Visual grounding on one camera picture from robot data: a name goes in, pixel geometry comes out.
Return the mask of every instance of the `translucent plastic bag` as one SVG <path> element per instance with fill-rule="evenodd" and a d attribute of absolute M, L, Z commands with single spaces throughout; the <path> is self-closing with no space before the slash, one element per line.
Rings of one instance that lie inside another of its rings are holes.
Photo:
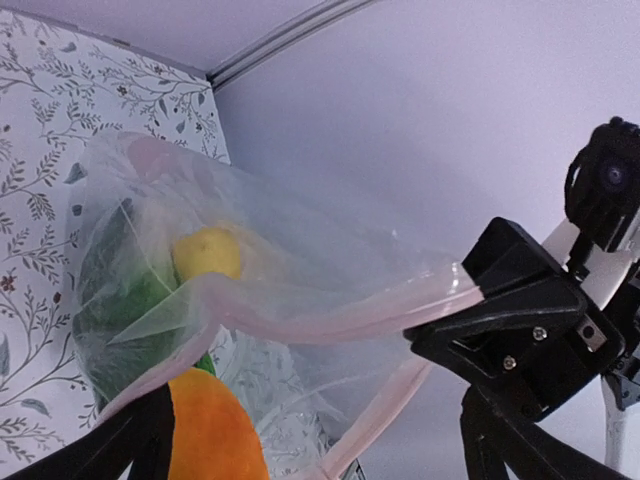
<path fill-rule="evenodd" d="M 334 479 L 429 372 L 402 330 L 482 299 L 451 258 L 330 218 L 181 147 L 107 133 L 81 163 L 73 334 L 103 407 L 98 424 L 210 351 L 260 436 L 271 478 Z M 232 232 L 242 274 L 181 285 L 171 247 L 204 226 Z M 136 295 L 136 309 L 119 308 Z"/>

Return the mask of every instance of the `camera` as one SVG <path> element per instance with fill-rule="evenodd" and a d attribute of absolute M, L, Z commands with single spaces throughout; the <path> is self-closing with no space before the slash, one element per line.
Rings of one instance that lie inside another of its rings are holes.
<path fill-rule="evenodd" d="M 605 252 L 640 256 L 640 128 L 614 117 L 593 131 L 569 167 L 565 213 Z"/>

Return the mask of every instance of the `floral tablecloth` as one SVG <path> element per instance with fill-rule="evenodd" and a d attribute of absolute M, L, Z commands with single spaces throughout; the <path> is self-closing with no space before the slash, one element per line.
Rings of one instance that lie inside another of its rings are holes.
<path fill-rule="evenodd" d="M 139 131 L 227 162 L 207 82 L 0 9 L 0 476 L 82 436 L 96 411 L 62 295 L 75 279 L 75 164 L 104 129 Z"/>

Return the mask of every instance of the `yellow fruit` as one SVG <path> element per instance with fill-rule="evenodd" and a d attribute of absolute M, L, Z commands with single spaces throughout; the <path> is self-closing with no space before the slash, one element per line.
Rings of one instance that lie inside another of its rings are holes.
<path fill-rule="evenodd" d="M 182 281 L 204 273 L 221 273 L 237 280 L 242 275 L 240 245 L 226 228 L 207 227 L 178 240 L 173 263 Z"/>
<path fill-rule="evenodd" d="M 169 388 L 176 419 L 169 480 L 269 480 L 251 419 L 224 383 L 191 368 Z"/>

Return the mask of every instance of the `orange object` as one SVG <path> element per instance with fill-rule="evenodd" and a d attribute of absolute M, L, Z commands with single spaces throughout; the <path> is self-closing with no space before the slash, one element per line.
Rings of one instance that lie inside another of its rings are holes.
<path fill-rule="evenodd" d="M 269 480 L 251 419 L 224 383 L 191 368 L 169 388 L 176 419 L 169 480 Z"/>

